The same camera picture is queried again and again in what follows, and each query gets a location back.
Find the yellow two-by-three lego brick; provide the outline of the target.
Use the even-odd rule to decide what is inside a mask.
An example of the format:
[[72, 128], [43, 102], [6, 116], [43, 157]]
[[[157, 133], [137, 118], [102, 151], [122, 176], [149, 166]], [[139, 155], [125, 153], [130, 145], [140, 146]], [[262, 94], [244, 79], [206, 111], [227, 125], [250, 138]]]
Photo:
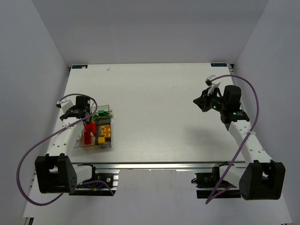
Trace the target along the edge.
[[105, 138], [111, 137], [111, 126], [105, 125], [101, 127], [101, 136]]

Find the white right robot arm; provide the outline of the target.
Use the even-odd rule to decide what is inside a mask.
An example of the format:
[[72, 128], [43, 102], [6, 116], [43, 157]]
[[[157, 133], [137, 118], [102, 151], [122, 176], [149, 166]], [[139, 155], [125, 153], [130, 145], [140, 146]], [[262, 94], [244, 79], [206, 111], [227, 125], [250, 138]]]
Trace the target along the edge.
[[202, 112], [215, 110], [220, 113], [220, 119], [238, 149], [228, 165], [214, 168], [217, 182], [206, 203], [233, 187], [239, 189], [244, 200], [278, 200], [282, 193], [285, 166], [274, 161], [256, 137], [254, 128], [259, 107], [254, 121], [250, 122], [247, 113], [241, 109], [241, 88], [227, 85], [221, 93], [219, 79], [215, 75], [208, 77], [205, 81], [207, 89], [193, 102]]

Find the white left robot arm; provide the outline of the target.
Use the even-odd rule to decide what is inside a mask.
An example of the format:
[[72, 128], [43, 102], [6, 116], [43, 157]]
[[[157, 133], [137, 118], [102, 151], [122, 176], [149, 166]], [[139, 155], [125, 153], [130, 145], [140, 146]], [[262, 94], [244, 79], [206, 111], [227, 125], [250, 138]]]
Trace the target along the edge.
[[90, 122], [90, 97], [81, 95], [75, 105], [62, 106], [63, 131], [44, 156], [35, 160], [39, 191], [48, 193], [73, 193], [78, 185], [93, 176], [91, 165], [73, 165], [69, 153], [80, 140], [84, 125]]

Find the red two-by-two lego brick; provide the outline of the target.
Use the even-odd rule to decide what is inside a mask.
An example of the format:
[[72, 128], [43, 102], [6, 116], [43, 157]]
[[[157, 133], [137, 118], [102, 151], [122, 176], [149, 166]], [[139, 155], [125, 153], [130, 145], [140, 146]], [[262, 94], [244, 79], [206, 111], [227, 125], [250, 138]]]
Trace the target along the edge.
[[85, 145], [91, 145], [93, 144], [94, 136], [91, 132], [84, 132], [84, 144]]

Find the red sloped lego brick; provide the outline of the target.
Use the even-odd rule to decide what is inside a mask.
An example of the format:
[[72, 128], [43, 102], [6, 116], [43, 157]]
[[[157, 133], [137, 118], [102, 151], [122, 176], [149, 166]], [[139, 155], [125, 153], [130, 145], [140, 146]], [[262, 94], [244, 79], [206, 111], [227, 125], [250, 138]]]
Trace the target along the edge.
[[91, 122], [91, 123], [85, 125], [85, 131], [86, 132], [90, 132], [90, 133], [92, 133], [95, 136], [97, 134], [96, 123]]

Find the small green lego brick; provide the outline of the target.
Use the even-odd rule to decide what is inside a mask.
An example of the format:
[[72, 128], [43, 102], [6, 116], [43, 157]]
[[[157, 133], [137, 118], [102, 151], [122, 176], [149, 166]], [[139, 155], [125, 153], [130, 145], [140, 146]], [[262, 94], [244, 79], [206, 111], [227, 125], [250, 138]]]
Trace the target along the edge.
[[99, 110], [96, 114], [92, 116], [93, 119], [102, 118], [102, 117], [109, 117], [110, 114], [107, 111]]

